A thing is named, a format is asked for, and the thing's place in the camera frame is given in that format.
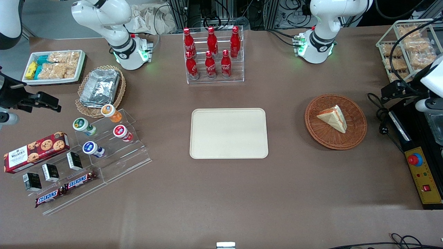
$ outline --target control panel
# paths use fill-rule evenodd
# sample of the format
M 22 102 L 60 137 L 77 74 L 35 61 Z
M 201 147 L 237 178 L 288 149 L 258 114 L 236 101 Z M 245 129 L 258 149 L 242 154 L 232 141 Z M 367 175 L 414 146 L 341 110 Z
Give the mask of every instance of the control panel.
M 406 151 L 404 155 L 408 160 L 409 169 L 411 170 L 421 202 L 423 204 L 442 203 L 421 147 Z

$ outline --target foil-wrapped food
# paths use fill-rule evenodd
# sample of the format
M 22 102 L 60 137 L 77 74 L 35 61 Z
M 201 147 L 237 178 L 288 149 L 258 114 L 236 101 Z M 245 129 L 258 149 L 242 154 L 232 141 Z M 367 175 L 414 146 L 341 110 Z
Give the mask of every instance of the foil-wrapped food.
M 119 81 L 120 73 L 118 71 L 93 70 L 80 96 L 80 103 L 91 108 L 101 108 L 106 104 L 113 104 Z

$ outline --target red button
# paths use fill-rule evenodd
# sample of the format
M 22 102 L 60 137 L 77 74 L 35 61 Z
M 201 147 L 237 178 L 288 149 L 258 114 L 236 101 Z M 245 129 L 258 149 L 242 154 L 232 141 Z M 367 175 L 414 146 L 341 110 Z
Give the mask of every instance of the red button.
M 431 187 L 429 185 L 423 185 L 423 191 L 425 192 L 431 191 Z
M 408 156 L 408 162 L 412 165 L 417 165 L 419 163 L 419 160 L 416 155 L 410 155 Z

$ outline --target acrylic bottle rack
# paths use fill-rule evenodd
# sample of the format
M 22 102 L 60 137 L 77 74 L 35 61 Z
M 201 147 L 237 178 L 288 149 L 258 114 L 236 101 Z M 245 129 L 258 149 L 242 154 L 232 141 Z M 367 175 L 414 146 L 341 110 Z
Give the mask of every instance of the acrylic bottle rack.
M 245 81 L 245 36 L 243 32 L 243 27 L 238 26 L 238 35 L 240 36 L 240 51 L 238 52 L 237 58 L 231 58 L 231 68 L 232 75 L 230 78 L 226 79 L 222 77 L 222 52 L 224 49 L 229 51 L 231 50 L 231 35 L 232 35 L 232 27 L 231 28 L 223 28 L 221 30 L 215 31 L 215 36 L 218 41 L 218 57 L 214 58 L 215 67 L 217 71 L 217 77 L 215 79 L 209 79 L 206 75 L 206 51 L 208 51 L 208 31 L 205 28 L 189 28 L 191 31 L 191 36 L 194 38 L 195 49 L 197 51 L 197 58 L 195 62 L 197 63 L 197 70 L 200 74 L 200 77 L 197 80 L 191 80 L 188 70 L 186 69 L 186 56 L 185 56 L 185 45 L 183 42 L 183 57 L 185 58 L 185 72 L 186 72 L 186 81 L 188 84 L 194 83 L 222 83 L 222 82 L 243 82 Z
M 151 162 L 146 146 L 139 140 L 134 129 L 133 124 L 135 123 L 135 120 L 124 109 L 120 109 L 119 112 L 123 116 L 119 123 L 113 123 L 108 118 L 101 118 L 92 123 L 97 128 L 97 131 L 93 136 L 87 136 L 83 132 L 76 132 L 75 135 L 78 144 L 73 144 L 68 152 L 52 157 L 27 170 L 14 174 L 13 178 L 17 179 L 22 179 L 22 175 L 28 172 L 40 175 L 42 189 L 32 193 L 26 191 L 29 194 L 28 196 L 32 198 L 29 206 L 35 205 L 36 198 L 44 196 L 45 194 L 64 186 L 64 184 L 67 184 L 90 171 L 95 171 L 97 179 L 90 180 L 78 187 L 74 187 L 70 189 L 66 195 L 43 203 L 36 208 L 42 210 L 43 215 L 53 214 Z M 133 139 L 130 142 L 124 142 L 122 139 L 114 136 L 113 129 L 118 124 L 126 126 L 128 131 L 132 133 Z M 87 141 L 94 141 L 100 147 L 104 148 L 105 155 L 101 158 L 97 158 L 83 153 L 82 146 Z M 66 154 L 69 152 L 75 152 L 80 156 L 83 169 L 75 171 L 69 168 L 66 157 Z M 53 164 L 57 167 L 60 177 L 59 181 L 55 183 L 45 181 L 42 171 L 42 165 L 45 163 Z

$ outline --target white plastic tray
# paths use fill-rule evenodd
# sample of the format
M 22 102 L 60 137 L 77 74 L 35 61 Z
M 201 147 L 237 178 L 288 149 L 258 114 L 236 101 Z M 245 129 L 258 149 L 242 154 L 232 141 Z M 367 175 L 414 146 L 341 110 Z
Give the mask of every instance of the white plastic tray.
M 265 158 L 266 113 L 261 108 L 194 110 L 189 154 L 194 159 Z
M 28 80 L 25 78 L 26 70 L 29 65 L 33 61 L 37 61 L 37 58 L 41 55 L 49 55 L 52 52 L 80 52 L 80 57 L 78 58 L 77 68 L 75 69 L 74 78 L 65 78 L 65 79 L 47 79 L 47 80 Z M 76 82 L 80 78 L 82 74 L 83 63 L 85 62 L 85 53 L 83 50 L 64 50 L 64 51 L 46 51 L 46 52 L 35 52 L 29 56 L 28 63 L 25 68 L 25 72 L 23 73 L 22 82 L 25 82 L 29 86 L 44 86 L 44 85 L 57 85 L 57 84 L 66 84 L 71 82 Z

